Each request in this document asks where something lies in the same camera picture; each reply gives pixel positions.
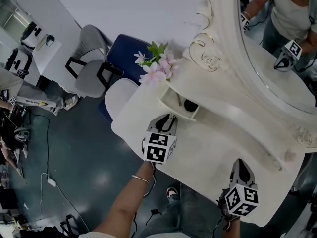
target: white chair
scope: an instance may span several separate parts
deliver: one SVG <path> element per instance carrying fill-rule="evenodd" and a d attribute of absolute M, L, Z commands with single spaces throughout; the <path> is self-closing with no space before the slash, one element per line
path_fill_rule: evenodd
<path fill-rule="evenodd" d="M 112 120 L 117 117 L 137 89 L 138 85 L 127 78 L 118 80 L 109 88 L 105 95 L 105 106 Z"/>

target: shoe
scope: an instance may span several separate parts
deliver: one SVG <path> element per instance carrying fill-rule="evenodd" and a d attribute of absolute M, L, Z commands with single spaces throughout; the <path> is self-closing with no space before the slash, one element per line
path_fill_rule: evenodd
<path fill-rule="evenodd" d="M 52 112 L 55 116 L 58 115 L 58 112 L 60 111 L 60 108 L 54 108 L 54 111 Z"/>
<path fill-rule="evenodd" d="M 65 107 L 64 107 L 64 109 L 66 109 L 67 111 L 70 110 L 72 107 L 74 107 L 74 106 L 77 104 L 78 99 L 79 99 L 78 96 L 75 95 L 75 96 L 73 96 L 73 97 L 71 97 L 71 98 L 65 100 Z"/>
<path fill-rule="evenodd" d="M 21 168 L 17 168 L 16 171 L 19 173 L 19 175 L 23 178 L 23 170 Z"/>
<path fill-rule="evenodd" d="M 13 153 L 15 155 L 15 158 L 16 158 L 16 163 L 19 164 L 19 160 L 20 160 L 20 149 L 19 148 L 16 148 Z"/>
<path fill-rule="evenodd" d="M 28 146 L 26 144 L 23 145 L 22 152 L 24 153 L 25 158 L 27 158 L 29 156 Z"/>
<path fill-rule="evenodd" d="M 174 187 L 169 187 L 166 191 L 167 198 L 170 198 L 172 195 L 179 195 L 178 191 Z"/>

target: floor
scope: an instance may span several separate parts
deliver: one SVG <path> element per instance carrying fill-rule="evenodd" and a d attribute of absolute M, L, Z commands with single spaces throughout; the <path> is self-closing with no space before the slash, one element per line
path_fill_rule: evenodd
<path fill-rule="evenodd" d="M 55 83 L 50 83 L 47 93 L 63 95 L 63 91 Z M 93 230 L 102 222 L 109 211 L 112 202 L 121 189 L 129 181 L 142 161 L 116 136 L 110 124 L 102 118 L 97 105 L 102 98 L 81 99 L 72 110 L 54 116 L 40 108 L 33 112 L 45 115 L 50 119 L 49 127 L 49 174 L 54 179 L 65 196 L 80 212 L 89 230 Z M 20 211 L 25 215 L 32 227 L 57 226 L 65 216 L 75 216 L 73 226 L 79 233 L 86 233 L 85 225 L 72 206 L 63 198 L 56 187 L 47 183 L 43 175 L 43 201 L 41 217 L 41 173 L 47 170 L 46 131 L 48 122 L 43 117 L 31 119 L 31 141 L 29 142 L 29 157 L 21 157 L 24 179 L 15 170 L 10 169 L 11 187 L 15 189 Z M 242 223 L 241 237 L 261 237 L 270 233 L 279 237 L 288 231 L 300 215 L 311 195 L 317 181 L 317 158 L 307 169 L 309 175 L 303 182 L 301 197 L 288 195 L 273 217 L 270 224 L 259 228 L 253 224 Z M 158 171 L 158 182 L 152 193 L 146 198 L 137 215 L 138 233 L 144 228 L 151 216 L 151 209 L 163 211 L 167 198 L 166 188 L 178 183 L 175 179 Z M 219 210 L 216 205 L 199 195 L 199 205 L 205 214 L 210 228 L 213 229 L 219 220 Z"/>

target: green leaf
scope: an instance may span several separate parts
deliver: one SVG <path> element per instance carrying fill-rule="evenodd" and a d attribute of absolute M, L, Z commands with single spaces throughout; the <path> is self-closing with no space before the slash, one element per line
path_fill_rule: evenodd
<path fill-rule="evenodd" d="M 167 48 L 167 46 L 168 46 L 168 42 L 164 45 L 164 51 Z"/>
<path fill-rule="evenodd" d="M 158 46 L 156 45 L 156 43 L 154 41 L 152 41 L 151 47 L 154 48 L 155 50 L 158 49 Z"/>
<path fill-rule="evenodd" d="M 142 66 L 146 65 L 147 67 L 151 67 L 152 63 L 151 62 L 145 62 L 142 64 Z"/>
<path fill-rule="evenodd" d="M 164 45 L 163 45 L 163 43 L 161 43 L 159 45 L 159 48 L 158 48 L 158 55 L 157 55 L 157 58 L 156 58 L 156 62 L 157 63 L 158 63 L 158 61 L 160 59 L 160 54 L 164 53 L 164 50 L 165 50 Z"/>

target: mirror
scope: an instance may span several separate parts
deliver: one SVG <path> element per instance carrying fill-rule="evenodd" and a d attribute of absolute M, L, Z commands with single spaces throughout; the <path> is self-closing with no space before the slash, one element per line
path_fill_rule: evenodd
<path fill-rule="evenodd" d="M 317 0 L 239 0 L 244 46 L 277 97 L 317 114 Z"/>

